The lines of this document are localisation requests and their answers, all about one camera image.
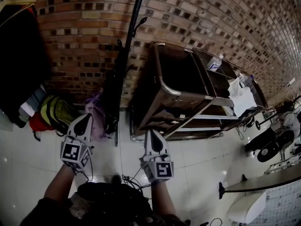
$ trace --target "human arm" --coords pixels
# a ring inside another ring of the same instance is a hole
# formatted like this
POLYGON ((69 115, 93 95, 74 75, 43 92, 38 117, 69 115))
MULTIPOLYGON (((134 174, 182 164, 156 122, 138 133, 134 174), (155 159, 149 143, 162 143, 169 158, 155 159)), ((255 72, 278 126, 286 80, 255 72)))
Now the human arm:
POLYGON ((68 199, 73 179, 72 169, 63 165, 46 189, 44 198, 39 200, 37 206, 20 225, 38 225, 45 221, 47 225, 54 225, 57 222, 68 221, 68 212, 64 202, 68 199))
POLYGON ((151 185, 151 198, 153 211, 161 217, 165 215, 175 215, 174 204, 168 193, 165 182, 151 185))
POLYGON ((44 198, 64 202, 68 199, 74 176, 72 168, 64 164, 46 189, 44 198))
POLYGON ((288 112, 283 120, 283 126, 292 130, 296 139, 300 134, 300 122, 295 113, 288 112))

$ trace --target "person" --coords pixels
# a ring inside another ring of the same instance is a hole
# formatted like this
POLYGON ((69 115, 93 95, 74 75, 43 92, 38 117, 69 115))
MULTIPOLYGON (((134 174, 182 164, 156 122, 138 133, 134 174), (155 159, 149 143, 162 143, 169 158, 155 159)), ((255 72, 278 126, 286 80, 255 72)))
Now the person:
POLYGON ((44 198, 21 222, 24 225, 148 225, 187 226, 175 215, 165 182, 151 185, 152 207, 143 194, 116 175, 111 183, 87 182, 68 199, 75 174, 65 164, 44 198))
POLYGON ((255 137, 252 141, 245 145, 245 151, 261 150, 268 143, 274 141, 285 131, 293 131, 294 138, 300 134, 300 122, 297 114, 293 112, 285 112, 279 114, 279 120, 272 123, 263 133, 255 137))

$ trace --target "brick wall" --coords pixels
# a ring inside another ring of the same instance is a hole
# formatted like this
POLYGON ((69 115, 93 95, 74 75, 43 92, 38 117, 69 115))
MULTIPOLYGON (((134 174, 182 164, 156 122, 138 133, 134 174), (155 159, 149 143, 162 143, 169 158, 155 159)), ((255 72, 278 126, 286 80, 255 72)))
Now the brick wall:
MULTIPOLYGON (((125 42, 135 0, 37 0, 52 59, 47 87, 82 103, 103 85, 125 42)), ((299 92, 301 0, 143 0, 147 22, 133 39, 122 106, 133 95, 150 42, 201 48, 255 76, 270 105, 299 92), (286 84, 296 77, 289 88, 286 84)))

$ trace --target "white tile floor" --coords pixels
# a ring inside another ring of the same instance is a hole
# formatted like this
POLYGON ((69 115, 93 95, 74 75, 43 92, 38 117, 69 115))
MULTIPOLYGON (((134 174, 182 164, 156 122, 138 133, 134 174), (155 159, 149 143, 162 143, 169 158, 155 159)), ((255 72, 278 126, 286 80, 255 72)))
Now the white tile floor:
MULTIPOLYGON (((256 119, 262 121, 262 114, 256 119)), ((104 182, 106 176, 114 173, 133 176, 140 168, 143 143, 130 140, 127 123, 126 114, 121 113, 118 147, 113 140, 94 145, 93 181, 104 182)), ((242 174, 247 178, 262 175, 270 164, 279 161, 276 156, 267 163, 260 163, 256 157, 246 157, 242 153, 242 145, 260 133, 253 126, 243 133, 244 140, 233 129, 221 138, 169 142, 175 170, 167 186, 181 219, 191 219, 192 224, 198 226, 221 218, 223 225, 230 225, 226 212, 238 194, 225 194, 219 200, 219 182, 227 186, 238 183, 242 174)), ((62 165, 59 158, 62 140, 48 131, 41 134, 39 143, 28 125, 23 129, 14 126, 12 132, 0 130, 0 219, 4 226, 18 225, 43 197, 62 165)), ((86 173, 91 177, 90 166, 86 173)), ((136 178, 141 184, 148 184, 142 171, 136 178)), ((70 194, 85 181, 84 176, 77 176, 70 194)), ((151 197, 150 188, 145 188, 144 193, 151 197)))

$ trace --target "metal pole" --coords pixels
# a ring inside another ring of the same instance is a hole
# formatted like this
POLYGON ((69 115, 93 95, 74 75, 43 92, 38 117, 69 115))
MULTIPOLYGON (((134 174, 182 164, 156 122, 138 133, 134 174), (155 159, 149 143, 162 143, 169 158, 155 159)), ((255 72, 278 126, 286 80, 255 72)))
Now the metal pole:
POLYGON ((105 132, 111 134, 118 130, 119 121, 119 108, 122 93, 122 86, 124 77, 127 70, 128 54, 131 47, 133 32, 135 30, 135 24, 137 22, 139 10, 141 7, 142 0, 136 0, 131 22, 129 25, 127 40, 125 47, 122 47, 121 41, 118 41, 120 51, 116 58, 114 69, 107 74, 105 81, 105 87, 103 91, 103 106, 106 113, 105 118, 105 132))

